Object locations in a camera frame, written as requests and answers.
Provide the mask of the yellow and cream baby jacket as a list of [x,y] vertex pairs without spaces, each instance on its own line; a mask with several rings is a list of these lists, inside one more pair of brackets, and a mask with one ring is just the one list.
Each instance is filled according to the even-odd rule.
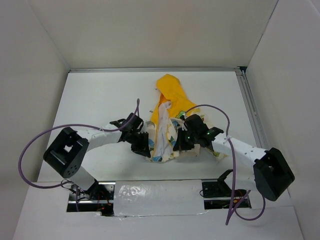
[[186,129],[181,116],[197,114],[209,128],[214,125],[200,108],[191,109],[196,104],[188,99],[180,80],[175,76],[162,76],[156,82],[156,89],[160,92],[159,101],[144,128],[148,133],[150,151],[150,157],[146,159],[152,163],[164,163],[176,158],[198,156],[198,144],[191,150],[174,150],[178,140],[178,129]]

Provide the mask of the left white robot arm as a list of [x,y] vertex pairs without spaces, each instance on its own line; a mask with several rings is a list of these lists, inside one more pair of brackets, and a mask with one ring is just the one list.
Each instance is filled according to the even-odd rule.
[[43,154],[48,163],[62,178],[79,187],[81,194],[92,200],[105,189],[81,165],[87,152],[108,144],[127,142],[131,151],[149,158],[149,135],[142,132],[144,121],[136,114],[111,121],[105,129],[74,130],[65,127]]

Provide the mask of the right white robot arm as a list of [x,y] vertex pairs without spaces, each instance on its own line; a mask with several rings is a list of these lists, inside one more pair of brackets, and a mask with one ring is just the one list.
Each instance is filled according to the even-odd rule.
[[279,149],[266,150],[227,136],[220,128],[209,128],[197,114],[181,119],[174,151],[189,151],[198,145],[228,156],[235,154],[236,160],[252,169],[257,191],[272,202],[294,182],[295,176]]

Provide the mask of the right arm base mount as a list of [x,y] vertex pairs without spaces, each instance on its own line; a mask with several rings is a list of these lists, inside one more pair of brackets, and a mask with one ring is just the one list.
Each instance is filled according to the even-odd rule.
[[217,179],[202,181],[202,190],[199,191],[203,197],[205,210],[228,209],[231,201],[232,189],[225,182],[233,170],[226,170]]

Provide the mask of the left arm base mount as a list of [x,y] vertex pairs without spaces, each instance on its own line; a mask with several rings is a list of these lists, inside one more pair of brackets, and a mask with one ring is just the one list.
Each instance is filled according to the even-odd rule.
[[66,179],[62,180],[62,188],[68,190],[67,213],[97,212],[104,217],[114,215],[115,181],[102,181],[98,184],[97,193],[90,196],[79,186],[76,187]]

